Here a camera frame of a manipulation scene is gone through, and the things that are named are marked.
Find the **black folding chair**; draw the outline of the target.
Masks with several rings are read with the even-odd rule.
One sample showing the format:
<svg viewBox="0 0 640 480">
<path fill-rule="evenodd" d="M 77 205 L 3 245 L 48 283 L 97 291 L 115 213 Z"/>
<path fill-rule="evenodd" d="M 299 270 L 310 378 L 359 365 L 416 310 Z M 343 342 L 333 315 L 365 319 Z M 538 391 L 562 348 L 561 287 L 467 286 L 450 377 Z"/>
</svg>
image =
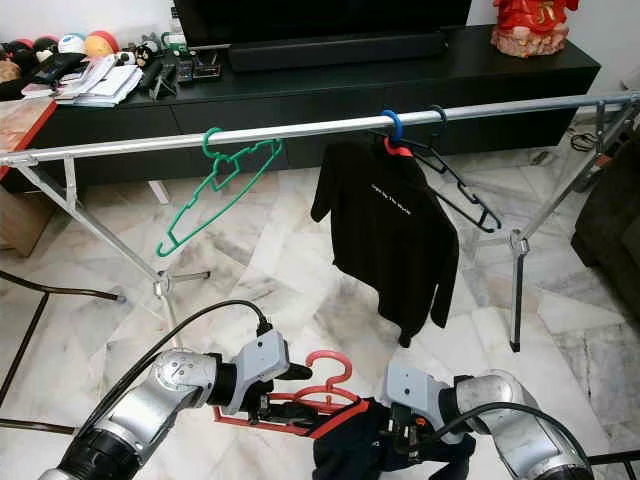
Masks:
<svg viewBox="0 0 640 480">
<path fill-rule="evenodd" d="M 613 463 L 622 463 L 628 471 L 632 471 L 632 462 L 640 462 L 640 449 L 636 451 L 623 451 L 607 454 L 591 454 L 588 457 L 591 466 L 596 465 L 613 465 Z"/>
</svg>

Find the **navy garment red stripe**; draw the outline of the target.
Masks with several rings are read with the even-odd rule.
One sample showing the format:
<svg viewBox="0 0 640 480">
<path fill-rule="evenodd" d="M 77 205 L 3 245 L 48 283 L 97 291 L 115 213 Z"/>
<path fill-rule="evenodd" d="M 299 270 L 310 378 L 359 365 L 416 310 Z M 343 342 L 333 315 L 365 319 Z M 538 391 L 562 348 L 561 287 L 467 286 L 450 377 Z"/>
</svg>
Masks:
<svg viewBox="0 0 640 480">
<path fill-rule="evenodd" d="M 312 480 L 378 480 L 384 472 L 411 466 L 407 454 L 390 447 L 388 435 L 381 434 L 390 410 L 372 398 L 362 399 L 360 406 L 339 410 L 323 425 L 325 434 L 315 436 Z M 476 440 L 463 436 L 460 443 L 434 443 L 421 449 L 420 458 L 443 462 L 429 480 L 465 480 L 468 463 L 476 449 Z"/>
</svg>

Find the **black pouch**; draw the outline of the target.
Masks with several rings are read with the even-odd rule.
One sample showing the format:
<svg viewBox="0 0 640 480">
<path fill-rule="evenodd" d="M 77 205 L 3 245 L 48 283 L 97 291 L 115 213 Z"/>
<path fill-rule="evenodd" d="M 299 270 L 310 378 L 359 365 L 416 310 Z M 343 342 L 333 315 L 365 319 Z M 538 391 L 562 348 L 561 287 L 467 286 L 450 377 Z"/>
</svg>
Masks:
<svg viewBox="0 0 640 480">
<path fill-rule="evenodd" d="M 64 74 L 81 67 L 86 55 L 83 52 L 58 52 L 42 60 L 31 74 L 31 82 L 56 86 Z"/>
</svg>

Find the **white blue round plush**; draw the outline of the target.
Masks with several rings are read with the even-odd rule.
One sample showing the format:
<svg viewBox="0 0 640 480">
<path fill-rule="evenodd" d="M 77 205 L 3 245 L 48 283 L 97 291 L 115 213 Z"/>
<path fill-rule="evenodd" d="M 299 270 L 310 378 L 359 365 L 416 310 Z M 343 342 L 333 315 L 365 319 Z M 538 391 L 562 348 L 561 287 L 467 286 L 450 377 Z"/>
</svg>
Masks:
<svg viewBox="0 0 640 480">
<path fill-rule="evenodd" d="M 86 55 L 86 41 L 79 33 L 69 33 L 63 35 L 58 40 L 58 52 L 77 52 Z"/>
</svg>

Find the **black television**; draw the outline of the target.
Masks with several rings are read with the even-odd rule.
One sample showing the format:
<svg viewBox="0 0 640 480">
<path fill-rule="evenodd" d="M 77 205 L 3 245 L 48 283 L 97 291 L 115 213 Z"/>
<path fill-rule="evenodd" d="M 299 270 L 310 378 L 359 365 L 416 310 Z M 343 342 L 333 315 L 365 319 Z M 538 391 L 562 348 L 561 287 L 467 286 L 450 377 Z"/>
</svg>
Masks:
<svg viewBox="0 0 640 480">
<path fill-rule="evenodd" d="M 472 0 L 174 0 L 192 45 L 463 26 Z"/>
</svg>

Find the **black shirt white print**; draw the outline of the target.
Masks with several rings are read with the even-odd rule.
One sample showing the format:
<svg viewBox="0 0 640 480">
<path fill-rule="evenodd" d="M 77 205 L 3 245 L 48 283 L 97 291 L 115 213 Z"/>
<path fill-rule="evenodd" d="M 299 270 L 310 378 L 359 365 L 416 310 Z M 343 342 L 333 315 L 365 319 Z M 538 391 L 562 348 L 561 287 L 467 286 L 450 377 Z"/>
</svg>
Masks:
<svg viewBox="0 0 640 480">
<path fill-rule="evenodd" d="M 329 219 L 334 265 L 375 289 L 399 346 L 426 323 L 444 328 L 460 242 L 419 161 L 381 143 L 330 143 L 310 215 Z"/>
</svg>

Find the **blue plastic hanger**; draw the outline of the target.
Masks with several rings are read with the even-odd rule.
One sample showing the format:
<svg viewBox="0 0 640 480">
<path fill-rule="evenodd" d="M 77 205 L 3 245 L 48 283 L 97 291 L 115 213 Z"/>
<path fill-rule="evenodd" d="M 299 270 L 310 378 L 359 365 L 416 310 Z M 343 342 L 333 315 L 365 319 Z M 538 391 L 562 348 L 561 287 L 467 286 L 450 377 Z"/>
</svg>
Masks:
<svg viewBox="0 0 640 480">
<path fill-rule="evenodd" d="M 402 141 L 404 133 L 404 124 L 401 120 L 401 116 L 399 116 L 397 111 L 390 109 L 381 110 L 380 114 L 387 116 L 387 118 L 390 119 L 390 122 L 392 122 L 392 133 L 389 134 L 388 140 L 394 143 L 394 145 L 398 145 L 398 143 Z"/>
</svg>

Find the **black TV console cabinet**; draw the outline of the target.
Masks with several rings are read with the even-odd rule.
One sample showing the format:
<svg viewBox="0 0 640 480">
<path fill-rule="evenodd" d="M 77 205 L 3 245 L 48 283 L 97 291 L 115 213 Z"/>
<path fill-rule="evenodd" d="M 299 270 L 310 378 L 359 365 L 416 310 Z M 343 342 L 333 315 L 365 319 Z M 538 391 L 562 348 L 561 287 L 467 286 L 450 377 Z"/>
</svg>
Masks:
<svg viewBox="0 0 640 480">
<path fill-rule="evenodd" d="M 557 54 L 512 58 L 490 45 L 490 27 L 448 32 L 449 49 L 436 58 L 335 65 L 270 72 L 227 73 L 218 81 L 179 87 L 151 100 L 133 93 L 115 108 L 56 106 L 27 148 L 88 145 L 138 138 L 202 134 L 307 122 L 399 114 L 588 93 L 600 67 L 568 44 Z M 575 109 L 452 120 L 436 138 L 440 154 L 480 154 L 558 145 Z M 285 141 L 270 169 L 319 166 L 326 145 L 371 140 L 369 134 L 320 134 Z M 210 161 L 191 148 L 134 152 L 76 160 L 79 186 L 205 177 Z"/>
</svg>

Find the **black red round plush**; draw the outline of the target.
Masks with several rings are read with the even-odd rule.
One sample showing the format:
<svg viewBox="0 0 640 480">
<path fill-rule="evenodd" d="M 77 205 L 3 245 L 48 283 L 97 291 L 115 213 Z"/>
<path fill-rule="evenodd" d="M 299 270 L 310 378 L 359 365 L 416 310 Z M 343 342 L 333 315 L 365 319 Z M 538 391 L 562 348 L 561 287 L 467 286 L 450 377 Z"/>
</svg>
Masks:
<svg viewBox="0 0 640 480">
<path fill-rule="evenodd" d="M 31 68 L 32 65 L 37 63 L 32 42 L 27 40 L 27 38 L 18 38 L 18 40 L 6 42 L 6 44 L 3 45 L 3 49 L 5 59 L 17 64 L 20 68 Z"/>
</svg>

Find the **red figurine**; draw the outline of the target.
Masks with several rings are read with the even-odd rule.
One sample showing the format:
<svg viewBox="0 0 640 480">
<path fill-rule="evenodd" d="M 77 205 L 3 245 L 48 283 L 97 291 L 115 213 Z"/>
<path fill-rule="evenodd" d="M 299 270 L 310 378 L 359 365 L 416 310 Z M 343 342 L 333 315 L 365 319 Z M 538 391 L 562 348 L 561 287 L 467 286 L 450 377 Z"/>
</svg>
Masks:
<svg viewBox="0 0 640 480">
<path fill-rule="evenodd" d="M 552 55 L 567 45 L 567 12 L 581 0 L 493 0 L 498 22 L 490 42 L 513 58 Z"/>
</svg>

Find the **black soundbar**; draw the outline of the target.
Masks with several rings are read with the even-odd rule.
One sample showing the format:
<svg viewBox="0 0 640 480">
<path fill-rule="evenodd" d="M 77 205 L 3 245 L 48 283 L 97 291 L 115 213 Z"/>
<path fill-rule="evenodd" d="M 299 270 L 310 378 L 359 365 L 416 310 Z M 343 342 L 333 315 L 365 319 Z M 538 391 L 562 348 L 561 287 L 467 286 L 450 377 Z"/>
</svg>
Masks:
<svg viewBox="0 0 640 480">
<path fill-rule="evenodd" d="M 233 44 L 229 47 L 228 59 L 234 72 L 260 72 L 430 58 L 442 55 L 447 49 L 447 38 L 439 31 L 342 35 Z"/>
</svg>

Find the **black plastic hanger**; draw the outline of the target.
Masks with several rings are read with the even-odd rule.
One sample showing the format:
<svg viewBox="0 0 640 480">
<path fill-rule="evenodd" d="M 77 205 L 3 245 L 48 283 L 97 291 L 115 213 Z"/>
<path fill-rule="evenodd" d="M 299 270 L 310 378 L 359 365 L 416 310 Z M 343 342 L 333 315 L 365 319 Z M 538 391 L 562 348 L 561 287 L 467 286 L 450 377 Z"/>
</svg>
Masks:
<svg viewBox="0 0 640 480">
<path fill-rule="evenodd" d="M 497 232 L 497 230 L 502 228 L 502 221 L 500 221 L 497 214 L 495 214 L 495 212 L 490 209 L 490 207 L 486 205 L 479 196 L 475 195 L 475 193 L 468 188 L 465 179 L 463 179 L 461 175 L 458 174 L 442 156 L 440 156 L 439 152 L 435 150 L 435 142 L 439 140 L 439 137 L 442 136 L 445 128 L 447 128 L 448 116 L 445 114 L 445 110 L 440 108 L 439 105 L 431 105 L 430 109 L 438 115 L 440 127 L 436 128 L 435 131 L 431 133 L 428 143 L 407 140 L 407 138 L 404 137 L 404 134 L 401 142 L 392 143 L 388 140 L 388 133 L 380 131 L 366 131 L 366 133 L 372 134 L 372 136 L 375 137 L 380 137 L 380 145 L 384 147 L 384 150 L 387 151 L 389 155 L 412 157 L 412 159 L 420 161 L 422 165 L 429 166 L 429 168 L 433 169 L 435 173 L 443 174 L 445 177 L 452 178 L 454 180 L 454 187 L 457 188 L 460 195 L 465 197 L 471 205 L 480 207 L 479 218 L 472 218 L 471 215 L 467 214 L 465 209 L 454 204 L 454 202 L 451 201 L 451 198 L 445 197 L 442 193 L 436 191 L 436 189 L 429 188 L 430 191 L 434 193 L 435 197 L 438 198 L 439 201 L 442 201 L 444 205 L 449 207 L 449 209 L 456 211 L 457 214 L 460 214 L 463 219 L 468 221 L 468 223 L 475 225 L 477 229 L 484 230 L 486 233 Z"/>
</svg>

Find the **black folded tripod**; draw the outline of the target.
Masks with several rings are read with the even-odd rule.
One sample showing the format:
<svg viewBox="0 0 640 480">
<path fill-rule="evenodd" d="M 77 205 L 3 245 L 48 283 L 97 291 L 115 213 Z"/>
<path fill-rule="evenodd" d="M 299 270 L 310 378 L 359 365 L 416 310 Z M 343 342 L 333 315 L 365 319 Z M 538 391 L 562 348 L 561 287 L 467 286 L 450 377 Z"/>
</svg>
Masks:
<svg viewBox="0 0 640 480">
<path fill-rule="evenodd" d="M 177 74 L 177 64 L 165 63 L 161 65 L 154 82 L 151 84 L 150 91 L 148 91 L 151 100 L 157 101 L 159 99 L 165 99 L 165 97 L 177 96 L 179 91 Z"/>
</svg>

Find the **red plastic hanger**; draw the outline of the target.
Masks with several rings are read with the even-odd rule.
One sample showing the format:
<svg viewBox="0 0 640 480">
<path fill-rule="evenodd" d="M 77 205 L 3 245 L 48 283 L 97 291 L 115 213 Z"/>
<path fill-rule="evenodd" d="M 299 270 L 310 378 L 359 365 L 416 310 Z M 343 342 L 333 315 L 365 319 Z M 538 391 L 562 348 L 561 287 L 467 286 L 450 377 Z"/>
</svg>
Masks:
<svg viewBox="0 0 640 480">
<path fill-rule="evenodd" d="M 333 349 L 316 349 L 307 356 L 305 365 L 312 367 L 320 358 L 333 358 L 343 365 L 344 370 L 338 375 L 329 376 L 323 385 L 312 385 L 297 392 L 288 392 L 294 394 L 294 401 L 291 403 L 292 421 L 238 419 L 236 416 L 223 415 L 220 407 L 214 407 L 212 419 L 238 428 L 255 428 L 319 439 L 343 422 L 351 420 L 357 413 L 369 410 L 370 401 L 338 387 L 339 383 L 349 380 L 352 375 L 352 365 L 347 356 Z"/>
</svg>

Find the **small panda plush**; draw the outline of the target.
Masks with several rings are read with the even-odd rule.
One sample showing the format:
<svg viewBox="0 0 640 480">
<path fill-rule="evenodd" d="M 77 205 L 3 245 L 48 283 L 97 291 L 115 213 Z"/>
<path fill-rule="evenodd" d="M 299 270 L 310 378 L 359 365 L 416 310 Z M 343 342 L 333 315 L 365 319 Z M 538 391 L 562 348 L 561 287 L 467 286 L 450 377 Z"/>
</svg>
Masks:
<svg viewBox="0 0 640 480">
<path fill-rule="evenodd" d="M 132 44 L 131 49 L 134 54 L 134 64 L 136 64 L 138 68 L 145 68 L 157 55 L 157 50 L 160 49 L 160 45 L 154 40 L 143 40 L 140 44 Z"/>
</svg>

